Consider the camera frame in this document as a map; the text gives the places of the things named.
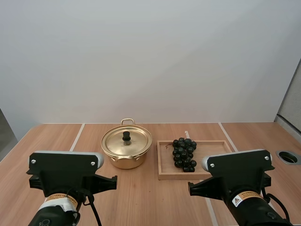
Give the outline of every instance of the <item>pot handle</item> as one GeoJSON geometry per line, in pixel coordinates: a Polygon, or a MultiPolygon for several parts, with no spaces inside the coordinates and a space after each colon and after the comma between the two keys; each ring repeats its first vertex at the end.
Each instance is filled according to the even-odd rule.
{"type": "Polygon", "coordinates": [[[121,159],[134,159],[134,160],[138,160],[138,159],[140,159],[140,157],[138,157],[138,158],[134,158],[133,156],[119,156],[119,157],[116,157],[116,158],[112,158],[111,157],[111,159],[113,160],[113,161],[118,161],[118,160],[121,160],[121,159]]]}
{"type": "Polygon", "coordinates": [[[130,118],[126,118],[126,119],[123,119],[123,120],[121,120],[121,125],[123,125],[123,122],[124,121],[132,121],[132,123],[133,123],[133,125],[135,125],[135,121],[134,121],[134,119],[130,119],[130,118]]]}

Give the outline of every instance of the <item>yellow warning sticker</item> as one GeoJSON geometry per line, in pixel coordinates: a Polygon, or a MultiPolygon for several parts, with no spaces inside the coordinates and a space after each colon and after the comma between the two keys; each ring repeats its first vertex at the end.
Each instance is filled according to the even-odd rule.
{"type": "Polygon", "coordinates": [[[238,195],[236,195],[234,197],[234,199],[232,200],[232,203],[234,204],[235,207],[237,207],[243,200],[246,200],[249,198],[261,198],[262,199],[262,197],[256,192],[245,191],[245,192],[241,192],[238,195]]]}
{"type": "MultiPolygon", "coordinates": [[[[53,199],[61,199],[61,198],[66,198],[66,194],[63,194],[63,193],[52,194],[49,197],[47,197],[46,202],[53,200],[53,199]]],[[[78,205],[77,201],[69,195],[68,195],[68,199],[72,202],[72,204],[74,205],[74,208],[76,208],[78,205]]]]}

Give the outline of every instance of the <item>gold pot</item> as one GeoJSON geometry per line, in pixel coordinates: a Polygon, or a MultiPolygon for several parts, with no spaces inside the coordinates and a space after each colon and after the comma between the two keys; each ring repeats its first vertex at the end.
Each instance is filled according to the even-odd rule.
{"type": "Polygon", "coordinates": [[[120,126],[104,135],[102,149],[113,166],[132,169],[144,162],[151,143],[152,137],[148,130],[136,126],[133,119],[123,119],[120,126]],[[132,121],[133,124],[124,125],[124,121],[132,121]]]}

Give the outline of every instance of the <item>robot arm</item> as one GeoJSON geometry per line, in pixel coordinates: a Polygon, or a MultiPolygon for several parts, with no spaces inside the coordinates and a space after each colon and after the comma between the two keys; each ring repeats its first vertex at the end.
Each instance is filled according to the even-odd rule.
{"type": "Polygon", "coordinates": [[[101,225],[93,195],[117,188],[117,176],[105,178],[95,174],[102,165],[100,153],[34,152],[27,172],[33,175],[29,179],[30,187],[43,190],[47,199],[29,226],[75,226],[82,204],[91,205],[101,225]]]}
{"type": "Polygon", "coordinates": [[[289,218],[282,219],[267,202],[264,188],[271,186],[271,177],[265,171],[274,169],[267,150],[208,156],[202,167],[212,177],[188,183],[190,195],[223,200],[240,226],[292,226],[289,218]]]}

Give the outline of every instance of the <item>bunch of grapes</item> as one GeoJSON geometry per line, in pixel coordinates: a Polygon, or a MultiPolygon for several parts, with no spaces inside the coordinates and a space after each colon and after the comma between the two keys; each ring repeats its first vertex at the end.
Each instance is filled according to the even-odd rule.
{"type": "Polygon", "coordinates": [[[194,172],[197,162],[191,160],[193,151],[197,148],[197,143],[187,138],[179,138],[173,141],[173,156],[174,165],[178,168],[183,168],[183,172],[194,172]]]}

